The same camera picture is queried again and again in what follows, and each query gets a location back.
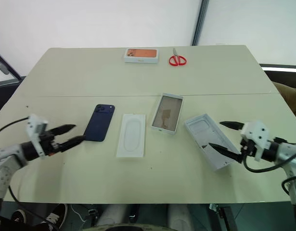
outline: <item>black cable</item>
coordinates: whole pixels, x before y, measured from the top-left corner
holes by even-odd
[[[16,123],[18,123],[18,122],[21,122],[21,121],[24,121],[24,120],[27,120],[27,119],[28,119],[28,117],[25,117],[25,118],[22,118],[22,119],[19,119],[19,120],[13,121],[12,123],[7,124],[6,126],[0,128],[0,132],[1,132],[2,130],[4,130],[5,128],[7,128],[8,126],[12,125],[12,124],[16,124]]]
[[[267,168],[263,168],[263,169],[252,169],[250,168],[249,166],[247,166],[247,163],[246,163],[246,158],[247,158],[247,155],[245,155],[244,159],[243,159],[243,164],[245,166],[245,168],[250,171],[250,172],[254,172],[254,173],[261,173],[261,172],[269,172],[269,171],[272,171],[272,170],[275,170],[275,169],[278,169],[282,166],[284,166],[285,164],[289,163],[290,161],[292,161],[294,158],[296,158],[296,153],[294,155],[292,155],[291,157],[289,157],[288,159],[280,162],[279,164],[276,164],[272,167],[267,167]]]
[[[1,132],[2,130],[4,130],[5,128],[7,128],[8,126],[12,125],[12,124],[16,124],[16,123],[18,123],[18,122],[21,122],[21,121],[24,121],[24,120],[27,120],[27,119],[29,119],[29,117],[25,117],[25,118],[22,118],[22,119],[18,119],[18,120],[14,121],[14,122],[12,122],[12,123],[10,123],[10,124],[7,124],[6,126],[0,128],[0,132]],[[27,213],[29,213],[29,214],[31,214],[31,215],[33,215],[33,216],[35,216],[35,217],[38,217],[38,218],[41,219],[42,221],[46,222],[48,225],[53,226],[53,228],[54,228],[56,231],[59,231],[58,226],[56,226],[54,223],[52,223],[52,222],[46,220],[45,218],[41,217],[41,216],[38,215],[38,214],[32,212],[32,211],[29,210],[26,206],[24,206],[21,202],[19,202],[19,200],[15,197],[15,195],[14,195],[14,193],[13,193],[13,191],[12,191],[12,189],[11,189],[10,186],[9,186],[9,192],[10,192],[10,194],[11,194],[13,200],[14,200],[14,201],[15,201],[15,202],[16,202],[16,203],[17,203],[22,209],[24,209]]]
[[[288,179],[285,179],[283,182],[282,182],[282,188],[283,190],[285,191],[286,194],[289,195],[289,191],[286,189],[285,187],[285,184],[292,181],[292,180],[296,180],[296,176],[295,177],[289,177]]]
[[[35,217],[41,219],[42,221],[46,222],[48,225],[53,226],[53,228],[54,228],[56,231],[59,231],[59,227],[56,226],[54,223],[52,223],[52,222],[46,220],[45,218],[41,217],[41,216],[38,215],[38,214],[32,212],[32,211],[29,210],[26,206],[24,206],[21,202],[19,202],[19,200],[15,197],[15,195],[14,195],[14,193],[13,193],[13,191],[12,191],[12,189],[11,189],[10,186],[9,186],[9,192],[10,192],[10,194],[11,194],[13,200],[14,200],[14,201],[15,201],[15,202],[16,202],[16,203],[17,203],[22,209],[24,209],[24,210],[25,210],[26,212],[28,212],[29,214],[31,214],[31,215],[33,215],[33,216],[35,216]]]

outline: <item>scissor blade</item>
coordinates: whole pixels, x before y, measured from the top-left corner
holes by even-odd
[[[173,54],[174,54],[175,56],[178,56],[177,51],[176,51],[175,48],[173,49]]]
[[[235,121],[222,121],[222,122],[220,122],[220,124],[222,124],[228,128],[234,129],[234,130],[241,130],[244,126],[243,123],[239,123],[239,122],[235,122]]]
[[[229,157],[239,163],[242,163],[243,161],[243,155],[241,154],[236,154],[236,153],[233,153],[233,152],[230,152],[227,148],[223,147],[223,146],[220,146],[218,144],[214,144],[214,143],[209,143],[210,146],[212,148],[214,148],[216,151],[218,151],[220,154],[226,156],[226,157]]]

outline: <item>scissor handle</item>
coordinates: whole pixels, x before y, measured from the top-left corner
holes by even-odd
[[[169,58],[169,64],[172,65],[172,66],[178,66],[178,65],[179,65],[179,62],[178,62],[178,60],[177,60],[177,58],[176,58],[175,55],[172,55],[172,56]]]
[[[180,55],[173,55],[169,59],[169,64],[172,66],[183,66],[186,64],[186,59]]]

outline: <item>metal stand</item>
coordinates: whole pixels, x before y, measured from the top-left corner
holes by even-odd
[[[231,207],[219,207],[216,204],[210,204],[207,206],[207,213],[212,231],[221,231],[218,215],[220,218],[224,219],[228,231],[238,231]]]

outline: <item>white wall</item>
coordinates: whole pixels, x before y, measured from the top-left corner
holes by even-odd
[[[198,45],[245,44],[259,63],[296,65],[296,0],[210,0]]]
[[[50,47],[191,44],[200,0],[0,0],[0,55],[27,75]]]

